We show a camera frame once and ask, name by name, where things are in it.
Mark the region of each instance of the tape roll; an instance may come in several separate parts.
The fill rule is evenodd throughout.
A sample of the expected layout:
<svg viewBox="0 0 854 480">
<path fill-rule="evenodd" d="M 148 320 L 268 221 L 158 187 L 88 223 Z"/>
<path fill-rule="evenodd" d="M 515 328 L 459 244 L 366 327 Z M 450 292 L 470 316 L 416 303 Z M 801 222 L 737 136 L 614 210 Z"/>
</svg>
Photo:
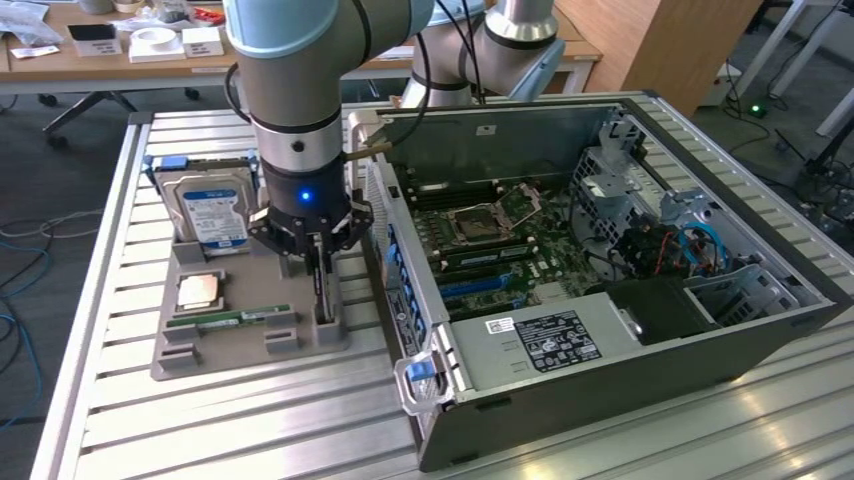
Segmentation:
<svg viewBox="0 0 854 480">
<path fill-rule="evenodd" d="M 131 41 L 146 45 L 159 52 L 178 47 L 178 34 L 168 28 L 152 27 L 138 30 L 131 35 Z"/>
<path fill-rule="evenodd" d="M 122 13 L 136 13 L 136 10 L 146 6 L 146 0 L 134 3 L 112 2 L 112 5 L 116 7 L 116 11 Z"/>
</svg>

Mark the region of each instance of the hard drive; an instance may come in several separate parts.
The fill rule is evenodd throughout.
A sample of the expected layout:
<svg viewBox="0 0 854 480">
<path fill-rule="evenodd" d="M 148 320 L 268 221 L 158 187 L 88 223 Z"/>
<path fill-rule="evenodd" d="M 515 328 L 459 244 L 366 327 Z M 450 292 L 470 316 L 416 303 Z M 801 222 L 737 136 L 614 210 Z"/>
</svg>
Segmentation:
<svg viewBox="0 0 854 480">
<path fill-rule="evenodd" d="M 199 242 L 208 256 L 248 251 L 247 218 L 258 208 L 254 157 L 151 159 L 150 176 L 179 242 Z"/>
</svg>

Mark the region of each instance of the robotic arm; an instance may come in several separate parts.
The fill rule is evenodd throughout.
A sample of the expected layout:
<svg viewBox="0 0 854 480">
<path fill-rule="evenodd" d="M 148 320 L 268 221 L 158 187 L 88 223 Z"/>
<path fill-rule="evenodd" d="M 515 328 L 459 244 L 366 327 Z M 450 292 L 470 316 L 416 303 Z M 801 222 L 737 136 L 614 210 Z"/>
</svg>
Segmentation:
<svg viewBox="0 0 854 480">
<path fill-rule="evenodd" d="M 342 76 L 418 33 L 432 0 L 226 0 L 270 194 L 250 232 L 311 268 L 372 222 L 344 185 Z"/>
<path fill-rule="evenodd" d="M 432 73 L 431 107 L 470 104 L 470 84 L 478 82 L 513 100 L 530 102 L 539 96 L 565 49 L 557 37 L 553 7 L 554 0 L 501 0 L 484 12 L 483 0 L 436 0 L 423 31 Z M 471 37 L 475 58 L 467 45 Z M 415 108 L 422 102 L 424 73 L 424 59 L 416 49 L 412 77 L 402 99 L 404 108 Z"/>
<path fill-rule="evenodd" d="M 487 89 L 530 101 L 563 53 L 553 5 L 501 0 L 484 13 L 483 0 L 438 6 L 434 0 L 224 1 L 270 195 L 250 232 L 275 252 L 304 257 L 316 269 L 354 246 L 374 220 L 360 191 L 351 198 L 344 185 L 342 76 L 430 24 L 423 38 L 432 48 L 416 49 L 404 106 L 423 103 L 427 84 L 430 105 L 470 103 L 475 77 Z M 480 70 L 456 29 L 464 7 Z"/>
</svg>

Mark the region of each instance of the red wire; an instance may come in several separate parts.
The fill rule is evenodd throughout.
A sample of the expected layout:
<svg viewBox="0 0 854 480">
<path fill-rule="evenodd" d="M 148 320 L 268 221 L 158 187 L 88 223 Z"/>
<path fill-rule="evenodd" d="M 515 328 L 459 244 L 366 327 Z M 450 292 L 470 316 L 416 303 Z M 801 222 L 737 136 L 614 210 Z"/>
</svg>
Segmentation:
<svg viewBox="0 0 854 480">
<path fill-rule="evenodd" d="M 658 275 L 658 272 L 662 270 L 662 260 L 665 259 L 665 249 L 667 248 L 667 239 L 670 238 L 671 235 L 673 235 L 673 232 L 667 232 L 667 235 L 665 235 L 665 240 L 662 240 L 662 251 L 658 254 L 658 262 L 655 263 L 654 275 Z"/>
</svg>

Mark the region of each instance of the white cable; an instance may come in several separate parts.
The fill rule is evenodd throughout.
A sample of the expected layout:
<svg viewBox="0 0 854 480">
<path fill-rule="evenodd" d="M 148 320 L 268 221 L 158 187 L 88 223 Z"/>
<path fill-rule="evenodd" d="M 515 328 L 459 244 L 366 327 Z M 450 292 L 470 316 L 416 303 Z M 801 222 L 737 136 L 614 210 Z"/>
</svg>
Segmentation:
<svg viewBox="0 0 854 480">
<path fill-rule="evenodd" d="M 78 232 L 78 233 L 69 233 L 67 235 L 51 235 L 48 234 L 48 230 L 51 230 L 52 228 L 55 228 L 56 226 L 59 226 L 61 223 L 67 222 L 68 220 L 75 220 L 78 218 L 83 218 L 83 217 L 88 217 L 92 215 L 102 215 L 104 213 L 104 209 L 99 209 L 99 210 L 88 210 L 84 212 L 74 212 L 65 216 L 53 218 L 51 220 L 48 220 L 47 222 L 44 222 L 37 229 L 35 230 L 29 230 L 27 232 L 17 232 L 17 233 L 9 233 L 4 230 L 0 230 L 0 236 L 7 237 L 7 238 L 23 238 L 23 237 L 32 237 L 33 235 L 41 235 L 43 237 L 53 237 L 56 239 L 67 239 L 67 238 L 80 238 L 80 237 L 86 237 L 87 235 L 92 235 L 94 233 L 98 233 L 98 228 L 92 229 L 92 230 L 87 230 L 84 232 Z"/>
</svg>

